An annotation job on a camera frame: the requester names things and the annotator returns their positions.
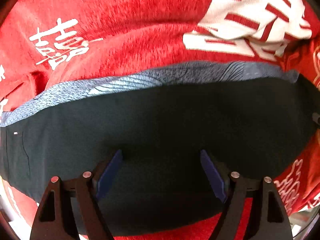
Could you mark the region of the black pants with patterned lining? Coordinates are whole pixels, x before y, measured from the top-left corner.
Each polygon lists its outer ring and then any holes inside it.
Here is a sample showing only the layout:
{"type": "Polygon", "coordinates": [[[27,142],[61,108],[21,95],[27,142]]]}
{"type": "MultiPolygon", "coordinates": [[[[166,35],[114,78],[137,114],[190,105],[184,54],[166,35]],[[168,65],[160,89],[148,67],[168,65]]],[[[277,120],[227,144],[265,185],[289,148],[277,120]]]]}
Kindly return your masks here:
{"type": "Polygon", "coordinates": [[[78,178],[120,150],[98,200],[114,238],[195,239],[207,222],[210,239],[222,203],[201,152],[243,177],[270,177],[287,213],[287,184],[276,178],[301,174],[299,156],[318,128],[319,90],[297,71],[193,61],[58,83],[6,113],[1,177],[40,205],[53,176],[78,178]]]}

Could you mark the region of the red blanket with white characters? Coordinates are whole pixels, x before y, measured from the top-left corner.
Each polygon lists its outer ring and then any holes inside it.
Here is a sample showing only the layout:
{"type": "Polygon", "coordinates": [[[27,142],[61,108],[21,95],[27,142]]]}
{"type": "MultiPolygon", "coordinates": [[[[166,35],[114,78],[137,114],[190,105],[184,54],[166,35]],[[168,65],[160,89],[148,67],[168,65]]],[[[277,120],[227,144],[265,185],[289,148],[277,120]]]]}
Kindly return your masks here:
{"type": "MultiPolygon", "coordinates": [[[[50,87],[193,61],[295,70],[319,90],[319,18],[307,0],[5,0],[1,122],[50,87]]],[[[319,128],[285,170],[288,217],[319,206],[319,128]]],[[[1,177],[23,219],[38,202],[1,177]]]]}

